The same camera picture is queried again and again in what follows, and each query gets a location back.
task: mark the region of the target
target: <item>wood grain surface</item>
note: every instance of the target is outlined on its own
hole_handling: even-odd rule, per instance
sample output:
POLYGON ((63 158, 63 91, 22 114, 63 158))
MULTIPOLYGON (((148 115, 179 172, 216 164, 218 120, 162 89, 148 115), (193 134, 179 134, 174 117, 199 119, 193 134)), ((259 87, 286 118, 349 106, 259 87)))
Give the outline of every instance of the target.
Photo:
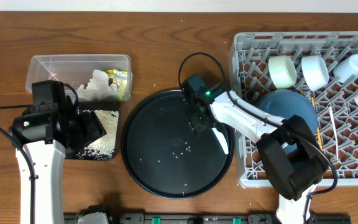
MULTIPOLYGON (((119 130, 128 113, 145 97, 178 88, 181 61, 193 52, 207 52, 228 72, 228 52, 238 32, 358 30, 358 14, 264 13, 120 13, 0 12, 0 105, 30 104, 25 91, 30 59, 42 54, 128 54, 133 89, 121 105, 119 130)), ((221 75, 212 62, 196 57, 183 68, 183 78, 200 72, 212 82, 221 75)), ((0 110, 0 126, 8 130, 21 109, 0 110)), ((237 185, 235 161, 209 192, 188 200, 169 200, 139 187, 127 173, 121 154, 107 162, 66 160, 63 171, 65 212, 106 203, 116 213, 250 213, 273 212, 273 189, 237 185)), ((0 223, 18 223, 20 179, 15 152, 0 135, 0 223)), ((358 187, 338 187, 315 196, 317 213, 346 213, 358 223, 358 187)))

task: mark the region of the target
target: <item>blue plate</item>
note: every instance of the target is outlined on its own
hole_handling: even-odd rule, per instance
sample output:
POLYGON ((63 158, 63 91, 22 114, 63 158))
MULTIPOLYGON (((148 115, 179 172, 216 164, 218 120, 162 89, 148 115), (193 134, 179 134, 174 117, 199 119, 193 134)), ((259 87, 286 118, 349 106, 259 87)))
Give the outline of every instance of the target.
MULTIPOLYGON (((293 115, 301 116, 308 124, 311 132, 316 134, 318 118, 316 110, 310 101, 301 94, 292 90, 276 90, 261 97, 255 104, 259 109, 285 119, 293 115)), ((296 144, 287 146, 284 151, 292 152, 296 144)))

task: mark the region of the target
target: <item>green clip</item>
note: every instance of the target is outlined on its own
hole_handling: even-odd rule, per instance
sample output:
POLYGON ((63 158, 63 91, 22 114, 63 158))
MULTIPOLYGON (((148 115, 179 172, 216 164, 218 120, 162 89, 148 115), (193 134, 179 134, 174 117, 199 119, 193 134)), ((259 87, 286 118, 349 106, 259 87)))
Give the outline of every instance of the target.
POLYGON ((233 218, 233 224, 241 224, 241 218, 233 218))
POLYGON ((161 224, 161 218, 160 217, 153 217, 152 224, 161 224))

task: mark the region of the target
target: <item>clear plastic bin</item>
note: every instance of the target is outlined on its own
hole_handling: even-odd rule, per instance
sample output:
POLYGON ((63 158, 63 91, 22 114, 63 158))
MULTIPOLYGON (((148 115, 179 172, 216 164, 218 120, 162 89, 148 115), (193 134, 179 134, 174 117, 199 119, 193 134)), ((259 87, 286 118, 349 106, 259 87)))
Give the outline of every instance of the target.
MULTIPOLYGON (((132 73, 131 58, 128 55, 36 55, 31 59, 25 89, 32 93, 31 85, 45 80, 56 80, 78 89, 92 78, 93 70, 118 69, 128 71, 127 86, 117 91, 79 92, 80 101, 88 101, 91 95, 98 95, 92 101, 127 101, 131 98, 132 73)), ((66 95, 73 93, 66 89, 66 95)))

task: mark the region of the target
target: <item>plastic dish drying rack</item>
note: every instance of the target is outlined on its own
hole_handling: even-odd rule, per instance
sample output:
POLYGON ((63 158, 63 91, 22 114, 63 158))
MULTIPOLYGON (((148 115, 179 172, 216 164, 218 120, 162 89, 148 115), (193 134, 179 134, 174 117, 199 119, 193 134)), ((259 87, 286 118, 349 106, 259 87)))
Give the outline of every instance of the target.
MULTIPOLYGON (((352 54, 358 54, 358 32, 238 33, 229 53, 231 88, 249 102, 276 89, 269 76, 269 57, 291 57, 297 80, 290 89, 309 100, 314 98, 323 151, 337 169, 339 186, 358 186, 358 107, 354 102, 358 77, 343 84, 333 77, 334 67, 352 54), (322 56, 330 74, 328 85, 318 91, 310 91, 301 71, 301 58, 309 55, 322 56), (339 159, 329 107, 334 111, 339 159)), ((254 143, 238 132, 236 139, 239 183, 243 187, 271 187, 254 143)), ((332 176, 326 172, 319 186, 330 186, 332 176)))

